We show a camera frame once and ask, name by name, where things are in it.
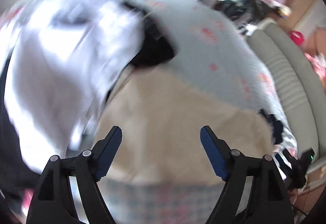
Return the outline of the white garment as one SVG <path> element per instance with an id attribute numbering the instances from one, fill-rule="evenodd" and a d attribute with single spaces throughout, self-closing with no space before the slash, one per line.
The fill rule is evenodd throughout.
<path id="1" fill-rule="evenodd" d="M 141 48 L 143 15 L 122 0 L 39 0 L 14 28 L 4 104 L 24 164 L 39 173 L 96 128 L 108 92 Z"/>

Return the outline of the red small toy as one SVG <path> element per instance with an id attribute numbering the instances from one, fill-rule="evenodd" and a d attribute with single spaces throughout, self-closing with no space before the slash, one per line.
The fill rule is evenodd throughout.
<path id="1" fill-rule="evenodd" d="M 299 31 L 290 31 L 289 37 L 297 46 L 301 46 L 304 43 L 304 35 Z"/>

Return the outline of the blue checkered floral bedspread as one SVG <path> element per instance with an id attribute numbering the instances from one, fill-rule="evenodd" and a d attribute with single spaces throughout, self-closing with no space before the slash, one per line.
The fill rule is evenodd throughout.
<path id="1" fill-rule="evenodd" d="M 28 4 L 38 1 L 19 0 L 1 15 L 1 72 L 17 39 L 14 28 L 17 19 Z M 175 50 L 175 57 L 169 61 L 156 66 L 139 67 L 129 62 L 123 70 L 127 67 L 135 70 L 162 67 L 220 102 L 257 114 L 260 109 L 264 109 L 283 124 L 283 141 L 279 145 L 272 142 L 273 151 L 268 154 L 277 168 L 279 169 L 279 163 L 275 154 L 282 154 L 287 149 L 292 156 L 296 155 L 296 140 L 290 132 L 271 73 L 227 17 L 191 0 L 122 2 L 126 7 L 141 12 L 144 29 L 145 18 L 152 17 L 161 34 Z M 106 96 L 103 111 L 113 88 Z M 59 156 L 61 159 L 76 157 L 93 148 L 99 141 L 96 134 L 101 116 L 93 131 L 83 132 L 79 147 L 69 147 L 64 157 Z M 285 174 L 280 169 L 279 172 L 284 179 Z M 216 185 L 133 185 L 111 180 L 107 175 L 97 184 L 114 223 L 207 223 L 224 187 L 222 179 Z M 22 193 L 22 209 L 26 219 L 36 187 Z M 80 195 L 75 188 L 73 196 L 81 223 L 88 223 Z"/>

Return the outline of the navy and pink folded clothes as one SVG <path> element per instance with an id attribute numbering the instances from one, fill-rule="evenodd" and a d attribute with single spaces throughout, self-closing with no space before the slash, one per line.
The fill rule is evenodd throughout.
<path id="1" fill-rule="evenodd" d="M 283 124 L 280 120 L 277 120 L 273 114 L 268 114 L 264 109 L 259 110 L 259 114 L 262 115 L 271 128 L 272 142 L 274 145 L 282 143 Z"/>

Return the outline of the grey-green padded headboard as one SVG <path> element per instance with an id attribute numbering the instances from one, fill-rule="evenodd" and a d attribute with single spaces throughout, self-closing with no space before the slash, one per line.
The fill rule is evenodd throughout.
<path id="1" fill-rule="evenodd" d="M 269 69 L 297 153 L 312 148 L 316 156 L 308 172 L 325 166 L 325 92 L 310 62 L 272 18 L 265 18 L 247 38 Z"/>

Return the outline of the pink white plush toy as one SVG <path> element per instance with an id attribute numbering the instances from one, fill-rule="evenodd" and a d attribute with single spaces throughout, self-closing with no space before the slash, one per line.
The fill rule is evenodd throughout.
<path id="1" fill-rule="evenodd" d="M 325 81 L 325 57 L 322 53 L 317 53 L 311 56 L 308 53 L 304 54 L 312 65 L 312 68 L 321 81 Z"/>

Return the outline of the cream and pink shirt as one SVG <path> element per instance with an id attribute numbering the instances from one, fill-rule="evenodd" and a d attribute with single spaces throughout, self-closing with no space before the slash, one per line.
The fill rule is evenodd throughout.
<path id="1" fill-rule="evenodd" d="M 101 140 L 113 126 L 122 130 L 107 177 L 133 185 L 219 184 L 200 142 L 206 125 L 247 156 L 260 158 L 273 151 L 269 125 L 254 111 L 220 102 L 162 67 L 127 67 L 96 134 Z"/>

